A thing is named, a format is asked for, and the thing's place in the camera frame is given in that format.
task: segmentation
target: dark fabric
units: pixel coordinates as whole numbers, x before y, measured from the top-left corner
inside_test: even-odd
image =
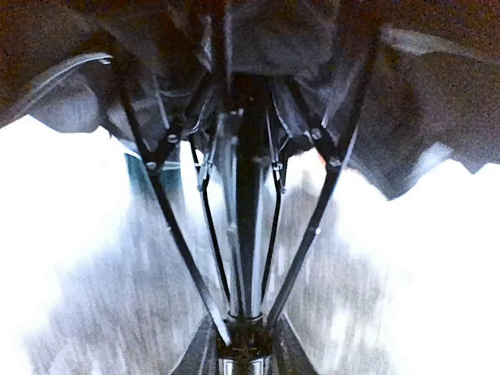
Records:
[[[166,133],[158,95],[171,121],[184,112],[211,69],[207,21],[201,16],[199,28],[193,28],[185,2],[84,3],[11,1],[0,8],[0,112],[51,66],[82,51],[106,50],[105,42],[93,38],[103,30],[133,57],[127,85],[154,149]],[[317,121],[334,101],[328,107],[327,128],[334,139],[341,139],[376,25],[390,22],[446,37],[479,48],[493,62],[500,57],[497,5],[345,2],[337,12],[338,2],[325,4],[262,0],[235,2],[233,9],[233,69],[276,77],[277,109],[288,134],[302,140],[302,149],[312,147],[304,113],[283,80],[295,79]],[[388,198],[397,198],[428,170],[422,167],[423,155],[436,144],[447,147],[446,157],[471,172],[485,163],[500,163],[495,141],[499,66],[452,53],[411,55],[382,45],[351,166]],[[103,126],[128,145],[133,141],[113,73],[100,62],[68,74],[30,114],[57,131],[88,132]]]

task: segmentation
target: metal rod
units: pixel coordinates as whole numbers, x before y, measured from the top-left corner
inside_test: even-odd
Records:
[[[148,163],[151,162],[151,156],[147,148],[145,147],[144,140],[142,138],[140,125],[135,117],[134,108],[130,101],[130,96],[127,93],[127,87],[125,84],[125,76],[117,65],[116,60],[113,61],[113,66],[115,68],[115,72],[117,75],[117,80],[119,82],[119,90],[120,90],[120,98],[125,108],[125,113],[127,114],[127,120],[129,122],[130,128],[132,130],[132,134],[134,135],[135,141],[137,143],[137,149],[139,150],[142,161],[148,168]],[[219,332],[220,337],[224,341],[226,345],[230,345],[231,339],[229,335],[229,331],[227,329],[226,324],[224,323],[223,317],[216,305],[213,301],[212,296],[210,295],[209,289],[203,280],[203,277],[196,266],[195,260],[191,252],[189,251],[189,247],[184,240],[184,236],[182,235],[182,231],[179,228],[179,224],[175,219],[175,214],[173,213],[172,207],[170,206],[170,202],[166,197],[165,191],[163,190],[163,186],[160,182],[159,175],[157,173],[151,173],[148,171],[148,177],[155,192],[155,195],[158,199],[159,206],[162,210],[163,215],[165,216],[165,220],[170,226],[170,233],[172,234],[173,240],[177,245],[177,249],[179,250],[180,256],[184,260],[184,264],[189,271],[191,278],[195,282],[196,289],[200,295],[200,298],[203,301],[203,304],[208,310],[210,317],[214,325],[216,326],[217,331]]]
[[[330,196],[335,189],[335,185],[337,184],[339,175],[340,168],[337,172],[333,170],[327,171],[327,176],[325,178],[323,188],[321,189],[316,208],[312,213],[307,229],[305,230],[304,237],[302,238],[302,241],[298,247],[297,254],[295,254],[287,276],[284,279],[283,286],[281,287],[278,296],[274,301],[273,307],[271,308],[267,317],[267,327],[269,330],[273,328],[274,324],[280,317],[281,312],[283,311],[283,307],[287,302],[288,297],[290,296],[292,288],[295,285],[298,273],[302,268],[302,264],[305,261],[305,257],[307,256],[309,248],[311,247],[314,238],[316,238],[316,235],[320,232],[320,222],[330,200]]]
[[[271,307],[270,313],[267,318],[268,330],[273,329],[274,324],[277,322],[278,318],[281,315],[281,312],[283,311],[288,297],[290,296],[291,290],[295,285],[295,281],[297,280],[298,273],[302,268],[302,265],[304,264],[305,257],[307,256],[311,244],[316,235],[320,232],[319,225],[321,218],[323,217],[330,196],[332,195],[335,186],[337,185],[342,168],[347,164],[347,161],[349,160],[349,156],[355,143],[357,125],[359,117],[361,115],[361,109],[363,107],[366,89],[368,88],[370,75],[373,70],[373,64],[375,62],[375,58],[377,57],[379,40],[380,29],[377,29],[377,32],[372,35],[372,40],[370,41],[367,53],[365,69],[362,72],[361,78],[359,80],[359,85],[355,92],[354,102],[349,113],[346,137],[344,137],[344,139],[339,143],[338,146],[338,151],[341,153],[342,157],[341,165],[332,166],[327,162],[327,176],[325,178],[323,188],[321,189],[318,203],[316,205],[316,208],[314,209],[314,212],[312,213],[309,225],[307,226],[304,237],[302,238],[301,244],[298,247],[297,254],[295,255],[287,276],[285,277],[283,286],[278,292],[276,301]]]
[[[191,116],[191,114],[203,100],[202,108],[200,110],[198,119],[195,124],[195,127],[199,127],[201,123],[203,123],[206,120],[207,107],[212,95],[213,95],[212,76],[206,74],[198,84],[198,88],[195,90],[195,93],[189,100],[189,103],[187,104],[186,109],[184,110],[183,117],[185,117],[186,115]],[[165,110],[163,106],[163,101],[159,95],[158,95],[158,101],[160,109],[163,109],[162,111],[162,118],[163,118]],[[183,133],[185,126],[183,121],[179,120],[179,118],[174,118],[171,123],[168,123],[168,118],[166,118],[166,114],[165,114],[165,119],[163,121],[164,123],[166,121],[165,123],[165,127],[167,127],[166,136],[160,140],[158,148],[155,150],[153,154],[155,158],[153,161],[156,163],[158,167],[166,162],[166,159],[168,158],[172,150],[176,148],[176,146],[180,142],[180,136]]]
[[[196,155],[195,142],[192,137],[190,137],[189,142],[191,144],[191,154],[193,155],[193,160],[195,161],[196,170],[198,173],[200,173],[201,167],[199,166],[198,156]],[[210,244],[212,246],[213,255],[216,260],[217,275],[219,277],[220,286],[223,290],[224,295],[226,296],[227,301],[230,303],[229,284],[227,283],[222,255],[220,254],[219,242],[217,241],[217,232],[213,223],[212,211],[210,210],[209,193],[207,191],[209,180],[210,174],[208,173],[207,177],[203,181],[202,190],[200,191],[203,203],[203,213],[205,214],[205,221],[209,227]]]
[[[273,264],[274,244],[276,243],[278,223],[280,221],[281,194],[282,194],[282,186],[280,181],[280,167],[279,167],[280,160],[276,147],[274,146],[273,132],[271,129],[271,123],[269,118],[269,111],[266,111],[266,125],[267,125],[267,135],[269,138],[269,147],[272,160],[271,168],[273,169],[274,189],[276,190],[276,205],[274,206],[273,224],[271,226],[271,235],[269,239],[269,247],[267,250],[266,264],[264,266],[264,274],[262,275],[262,297],[261,297],[262,302],[264,302],[267,288],[269,287],[270,271],[271,271],[271,266]]]
[[[165,105],[163,104],[162,96],[159,92],[159,83],[156,74],[152,73],[152,79],[153,79],[153,86],[155,87],[156,101],[158,102],[159,112],[160,115],[162,116],[163,126],[165,127],[165,129],[169,130],[170,123],[168,117],[166,116]]]
[[[230,283],[230,314],[238,317],[243,311],[245,301],[245,286],[241,275],[243,262],[241,259],[240,241],[238,238],[238,218],[236,207],[237,192],[237,131],[241,117],[239,114],[219,114],[220,124],[220,150],[217,153],[217,167],[223,180],[224,201],[227,214],[227,240],[231,250],[231,283]]]
[[[187,118],[190,118],[195,110],[201,105],[196,123],[190,130],[191,134],[194,134],[200,128],[200,126],[203,125],[210,114],[208,112],[209,103],[213,99],[215,92],[215,84],[213,82],[213,78],[214,76],[210,73],[207,73],[205,76],[203,76],[198,84],[198,88],[192,95],[189,103],[186,106],[186,109],[184,110],[184,115]]]

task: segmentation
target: umbrella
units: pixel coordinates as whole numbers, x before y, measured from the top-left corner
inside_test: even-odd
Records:
[[[148,171],[209,313],[174,373],[210,373],[215,365],[224,373],[240,373],[239,366],[254,366],[253,373],[314,373],[282,312],[347,163],[388,198],[448,158],[471,172],[498,163],[499,53],[490,47],[498,38],[490,14],[498,10],[475,5],[450,12],[448,5],[426,3],[409,16],[411,6],[304,0],[4,8],[10,21],[2,21],[0,126],[31,114],[61,132],[104,127]],[[412,18],[420,14],[432,16]],[[443,28],[445,21],[456,25],[455,16],[466,27]],[[180,140],[191,142],[194,158],[196,149],[205,153],[202,162],[195,160],[199,190],[228,316],[193,260],[159,177]],[[446,152],[434,165],[423,162],[436,144]],[[262,267],[261,187],[270,168],[279,197],[288,158],[313,147],[327,176],[264,319],[280,199]],[[225,190],[230,281],[207,203],[213,167]],[[242,360],[235,354],[242,348],[257,353]]]

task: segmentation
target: metal rib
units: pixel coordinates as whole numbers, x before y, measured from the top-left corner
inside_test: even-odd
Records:
[[[330,200],[330,196],[332,195],[335,185],[337,184],[338,177],[340,175],[340,168],[337,172],[333,170],[327,171],[327,176],[325,178],[325,182],[323,188],[321,189],[320,198],[318,199],[318,203],[316,204],[316,208],[314,209],[314,213],[311,216],[307,229],[305,230],[304,237],[298,247],[297,254],[291,263],[290,269],[287,273],[287,276],[284,279],[283,286],[281,287],[276,300],[274,301],[273,307],[271,308],[269,315],[267,317],[267,327],[271,330],[274,324],[277,322],[278,318],[283,311],[283,307],[290,296],[291,290],[295,285],[295,281],[297,280],[298,273],[302,268],[302,264],[305,261],[305,257],[311,247],[311,244],[316,238],[316,235],[319,233],[319,226],[321,219],[323,218],[323,214],[327,207],[328,201]]]
[[[165,127],[165,129],[169,130],[170,123],[169,123],[168,117],[166,116],[165,105],[163,104],[162,96],[159,92],[159,83],[158,83],[158,78],[156,77],[156,74],[154,74],[154,73],[152,74],[152,79],[153,79],[153,86],[155,88],[156,101],[158,102],[159,112],[160,112],[160,115],[162,116],[163,126]]]
[[[190,137],[189,141],[191,143],[191,154],[193,155],[193,160],[195,161],[196,170],[197,170],[198,175],[199,175],[201,167],[199,166],[198,156],[196,155],[195,142],[194,142],[192,137]],[[209,185],[209,180],[210,180],[210,173],[208,173],[206,178],[203,180],[203,183],[201,186],[202,189],[200,191],[200,195],[202,196],[202,203],[203,203],[203,213],[205,215],[206,223],[209,227],[210,244],[212,246],[213,255],[214,255],[215,260],[216,260],[217,275],[219,277],[220,286],[223,290],[223,293],[226,295],[227,301],[230,302],[229,284],[227,283],[227,277],[226,277],[226,273],[224,271],[224,264],[223,264],[223,260],[222,260],[222,255],[220,254],[219,242],[217,241],[216,228],[215,228],[215,225],[213,223],[212,212],[210,210],[209,194],[207,191],[207,187]]]
[[[132,134],[134,135],[134,139],[137,143],[137,149],[141,154],[142,161],[144,165],[147,166],[147,164],[152,161],[151,155],[145,147],[139,123],[134,115],[134,108],[132,107],[132,103],[130,102],[130,97],[127,93],[127,88],[124,81],[125,76],[120,72],[120,67],[117,66],[116,61],[114,61],[113,65],[115,67],[117,79],[119,81],[120,98],[127,115],[127,120],[132,130]],[[209,315],[212,318],[212,321],[214,322],[222,340],[226,345],[230,345],[231,339],[229,331],[226,324],[224,323],[222,314],[217,308],[216,303],[213,301],[209,289],[206,286],[198,267],[196,266],[195,260],[193,259],[193,256],[189,251],[189,247],[186,244],[186,241],[184,240],[184,236],[182,235],[182,232],[179,228],[179,224],[175,219],[175,214],[173,213],[170,202],[166,197],[163,186],[159,180],[159,175],[157,173],[148,173],[148,176],[155,195],[158,199],[159,206],[162,210],[163,215],[165,216],[165,220],[170,226],[170,233],[172,234],[173,240],[177,245],[177,249],[179,250],[180,256],[184,260],[184,264],[186,265],[191,278],[195,282],[195,286],[198,290],[198,293],[200,294],[200,298],[207,308]]]
[[[270,271],[273,263],[274,244],[276,243],[278,223],[280,221],[281,193],[282,193],[282,185],[280,181],[280,169],[279,169],[280,160],[276,147],[274,146],[269,112],[266,113],[266,125],[267,125],[267,134],[269,138],[270,154],[272,159],[274,188],[276,190],[276,205],[274,206],[273,224],[271,226],[271,235],[269,239],[269,247],[267,250],[266,265],[264,266],[264,274],[262,275],[262,302],[264,302],[267,288],[269,287]]]
[[[379,36],[380,30],[378,30],[372,36],[373,39],[370,41],[365,69],[361,75],[361,79],[359,80],[359,85],[355,92],[354,103],[349,114],[346,137],[344,137],[344,139],[341,140],[339,144],[338,151],[342,156],[341,165],[339,167],[336,167],[327,164],[327,176],[325,178],[323,188],[321,189],[318,203],[316,205],[316,208],[314,209],[314,212],[312,213],[309,225],[307,226],[304,237],[302,238],[301,244],[298,247],[297,254],[295,255],[287,276],[285,277],[283,286],[281,287],[276,301],[274,302],[273,307],[271,307],[269,316],[267,318],[268,330],[273,329],[274,324],[277,322],[278,318],[283,312],[284,305],[287,302],[291,290],[295,285],[298,273],[302,268],[302,265],[304,264],[305,257],[307,256],[314,238],[319,233],[318,229],[321,218],[323,217],[330,196],[332,195],[335,186],[337,185],[337,181],[342,168],[347,164],[347,161],[349,160],[349,156],[354,146],[357,134],[357,124],[359,121],[359,116],[361,115],[363,100],[365,98],[366,89],[370,81],[370,74],[373,70],[373,64],[377,56],[378,43],[380,40]]]

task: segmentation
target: bright sky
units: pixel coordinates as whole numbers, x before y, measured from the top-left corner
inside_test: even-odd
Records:
[[[287,182],[317,194],[324,172],[314,154],[292,166]],[[29,374],[20,336],[45,326],[58,272],[117,241],[127,167],[107,132],[57,134],[27,116],[0,130],[0,175],[0,352],[5,373]],[[193,178],[183,173],[185,184]],[[473,176],[445,162],[393,202],[343,174],[339,235],[395,275],[385,322],[397,373],[500,373],[499,191],[494,165]]]

